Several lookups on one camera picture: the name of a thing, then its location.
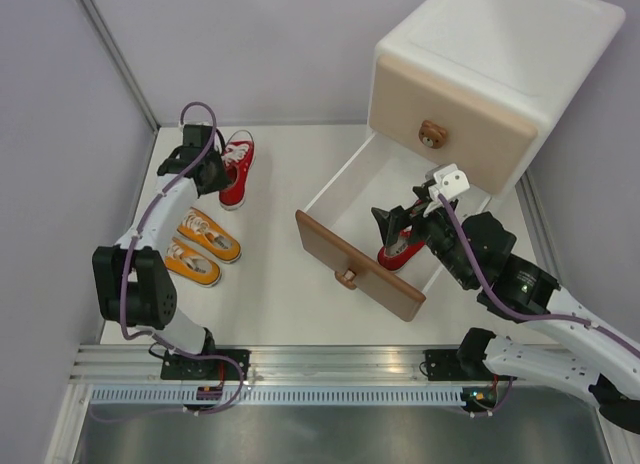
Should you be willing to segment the red sneaker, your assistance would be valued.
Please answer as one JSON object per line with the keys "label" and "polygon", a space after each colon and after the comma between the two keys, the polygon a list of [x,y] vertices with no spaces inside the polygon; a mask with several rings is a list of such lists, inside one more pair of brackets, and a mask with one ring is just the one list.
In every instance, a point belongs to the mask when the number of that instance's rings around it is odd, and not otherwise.
{"label": "red sneaker", "polygon": [[381,247],[377,254],[377,262],[390,272],[401,270],[425,246],[423,241],[409,243],[411,228],[404,229],[398,241],[390,248]]}
{"label": "red sneaker", "polygon": [[222,208],[232,211],[245,201],[246,183],[255,159],[255,141],[248,130],[236,131],[227,142],[222,162],[231,184],[219,192]]}

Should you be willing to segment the brown drawer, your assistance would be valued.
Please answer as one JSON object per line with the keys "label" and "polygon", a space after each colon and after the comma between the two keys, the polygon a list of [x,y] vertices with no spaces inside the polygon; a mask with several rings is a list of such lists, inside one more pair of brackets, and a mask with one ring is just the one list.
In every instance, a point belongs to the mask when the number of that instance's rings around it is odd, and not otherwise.
{"label": "brown drawer", "polygon": [[295,213],[306,252],[332,274],[351,269],[356,291],[367,295],[397,318],[410,322],[443,270],[424,247],[400,271],[377,262],[382,239],[371,213],[416,201],[412,188],[437,165],[400,144],[374,133],[355,151],[311,202]]}

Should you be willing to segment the brown drawer knob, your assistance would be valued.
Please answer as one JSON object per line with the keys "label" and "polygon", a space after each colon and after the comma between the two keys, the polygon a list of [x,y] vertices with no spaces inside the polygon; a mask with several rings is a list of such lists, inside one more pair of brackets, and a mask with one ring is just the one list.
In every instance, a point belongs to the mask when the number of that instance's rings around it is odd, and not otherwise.
{"label": "brown drawer knob", "polygon": [[344,272],[335,271],[334,277],[346,289],[355,290],[357,288],[355,284],[356,273],[351,269],[347,269]]}

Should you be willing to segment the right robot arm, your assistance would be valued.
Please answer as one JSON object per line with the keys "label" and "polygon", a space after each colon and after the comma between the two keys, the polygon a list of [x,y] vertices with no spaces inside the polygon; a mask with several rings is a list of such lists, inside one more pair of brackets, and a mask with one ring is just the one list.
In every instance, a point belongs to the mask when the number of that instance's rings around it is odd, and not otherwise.
{"label": "right robot arm", "polygon": [[639,345],[590,312],[559,281],[513,254],[514,234],[489,212],[459,220],[457,203],[414,190],[409,208],[372,208],[382,251],[429,248],[464,290],[491,314],[552,338],[564,355],[528,350],[487,329],[469,329],[456,351],[469,379],[534,380],[594,406],[602,417],[639,431]]}

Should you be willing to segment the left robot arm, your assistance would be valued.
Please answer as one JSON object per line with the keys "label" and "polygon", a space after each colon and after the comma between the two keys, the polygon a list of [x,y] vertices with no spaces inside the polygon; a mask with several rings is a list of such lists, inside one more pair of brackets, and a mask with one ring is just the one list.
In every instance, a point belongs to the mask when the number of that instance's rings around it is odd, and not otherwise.
{"label": "left robot arm", "polygon": [[222,162],[225,142],[211,125],[186,124],[182,144],[157,170],[154,194],[142,216],[111,246],[99,246],[92,268],[102,318],[123,337],[150,336],[184,356],[183,367],[206,380],[218,368],[212,332],[178,307],[165,256],[178,225],[196,200],[229,183]]}

